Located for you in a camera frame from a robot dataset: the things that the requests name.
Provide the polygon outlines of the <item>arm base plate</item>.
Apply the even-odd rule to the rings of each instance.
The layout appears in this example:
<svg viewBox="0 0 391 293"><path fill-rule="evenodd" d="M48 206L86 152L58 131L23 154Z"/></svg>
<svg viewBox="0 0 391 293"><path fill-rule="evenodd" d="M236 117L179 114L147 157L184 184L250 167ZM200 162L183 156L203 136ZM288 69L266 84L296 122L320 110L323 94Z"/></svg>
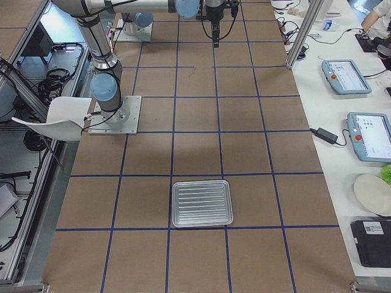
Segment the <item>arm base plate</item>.
<svg viewBox="0 0 391 293"><path fill-rule="evenodd" d="M135 23L124 23L122 19L119 19L113 41L125 43L151 42L152 27L152 23L147 27L139 27Z"/></svg>
<svg viewBox="0 0 391 293"><path fill-rule="evenodd" d="M141 96L122 96L122 106L112 118L108 112L94 115L90 135L136 135L141 112Z"/></svg>

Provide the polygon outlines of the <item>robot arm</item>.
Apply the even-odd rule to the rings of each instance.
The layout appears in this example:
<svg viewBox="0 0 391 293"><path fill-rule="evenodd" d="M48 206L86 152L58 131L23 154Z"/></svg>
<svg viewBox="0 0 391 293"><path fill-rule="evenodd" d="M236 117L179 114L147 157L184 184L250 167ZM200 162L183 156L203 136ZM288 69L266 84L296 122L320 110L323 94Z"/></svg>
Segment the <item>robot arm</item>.
<svg viewBox="0 0 391 293"><path fill-rule="evenodd" d="M220 41L220 20L224 10L231 7L229 1L54 1L58 8L72 16L78 23L92 54L96 74L107 73L120 88L122 65L110 47L101 25L101 12L124 13L126 19L135 23L138 15L155 12L177 13L183 18L192 18L206 8L206 19L211 22L212 41L217 48Z"/></svg>
<svg viewBox="0 0 391 293"><path fill-rule="evenodd" d="M129 36L135 36L142 32L146 27L152 24L152 13L123 13L122 14L123 29L122 31Z"/></svg>

